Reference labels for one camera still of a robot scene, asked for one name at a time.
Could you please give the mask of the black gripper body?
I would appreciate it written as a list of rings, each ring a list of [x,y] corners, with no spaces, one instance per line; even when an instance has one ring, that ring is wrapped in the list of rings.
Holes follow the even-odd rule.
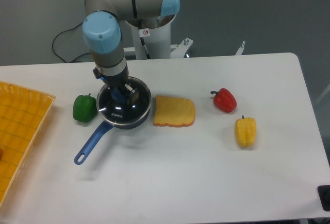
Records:
[[[95,75],[96,79],[102,80],[106,85],[109,87],[118,87],[118,86],[124,86],[128,83],[128,67],[126,66],[125,69],[120,72],[119,74],[113,75],[113,76],[107,76],[102,74],[97,67],[93,69],[93,73]]]

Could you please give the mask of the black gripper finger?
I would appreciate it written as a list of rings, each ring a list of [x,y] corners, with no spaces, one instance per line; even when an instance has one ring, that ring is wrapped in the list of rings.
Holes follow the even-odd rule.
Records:
[[[117,87],[112,88],[111,90],[111,98],[113,100],[123,100],[122,93],[118,90]]]
[[[139,91],[137,88],[133,88],[129,83],[124,85],[125,97],[128,105],[133,105],[139,98]]]

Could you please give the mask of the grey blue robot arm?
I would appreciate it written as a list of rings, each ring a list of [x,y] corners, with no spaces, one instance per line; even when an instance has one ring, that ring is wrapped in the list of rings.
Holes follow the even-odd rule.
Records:
[[[136,102],[138,91],[128,83],[119,22],[176,15],[180,0],[85,0],[84,4],[82,32],[96,65],[95,77],[117,88],[127,103]]]

